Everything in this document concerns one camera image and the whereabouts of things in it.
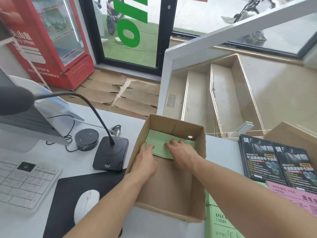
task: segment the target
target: black flyer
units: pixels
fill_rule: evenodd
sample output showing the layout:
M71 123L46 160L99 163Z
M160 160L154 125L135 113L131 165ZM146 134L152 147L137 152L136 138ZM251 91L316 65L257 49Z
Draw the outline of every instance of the black flyer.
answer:
M274 152L273 142L248 135L240 135L239 144L245 176L259 182L268 180L287 185Z
M317 177L307 151L278 143L273 145L288 185L317 194Z

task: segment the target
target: computer mouse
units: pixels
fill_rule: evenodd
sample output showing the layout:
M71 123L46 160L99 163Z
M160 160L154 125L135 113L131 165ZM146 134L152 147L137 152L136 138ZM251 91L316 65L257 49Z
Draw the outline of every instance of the computer mouse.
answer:
M76 204L74 212L75 225L98 203L99 192L97 190L88 190L83 193Z

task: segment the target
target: white keyboard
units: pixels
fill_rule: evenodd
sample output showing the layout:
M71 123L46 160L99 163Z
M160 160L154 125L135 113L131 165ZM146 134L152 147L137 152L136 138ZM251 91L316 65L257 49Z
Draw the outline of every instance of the white keyboard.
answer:
M61 172L62 168L47 163L0 157L0 206L37 210Z

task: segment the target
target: desktop microphone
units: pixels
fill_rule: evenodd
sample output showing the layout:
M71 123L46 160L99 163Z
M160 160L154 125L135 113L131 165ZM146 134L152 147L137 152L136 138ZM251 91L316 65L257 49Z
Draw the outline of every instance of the desktop microphone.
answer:
M93 168L103 170L122 170L129 140L112 137L96 109L84 96L74 92L58 92L34 95L26 88L19 86L0 87L0 116L14 115L29 110L36 100L72 95L84 100L105 128L108 137L103 137L96 152Z

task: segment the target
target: mouse pad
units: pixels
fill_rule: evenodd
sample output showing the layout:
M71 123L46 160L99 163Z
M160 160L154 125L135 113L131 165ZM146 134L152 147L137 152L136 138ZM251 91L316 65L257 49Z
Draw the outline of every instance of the mouse pad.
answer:
M59 179L43 238L62 238L75 226L74 211L81 194L95 189L101 199L123 179L124 174L125 169Z

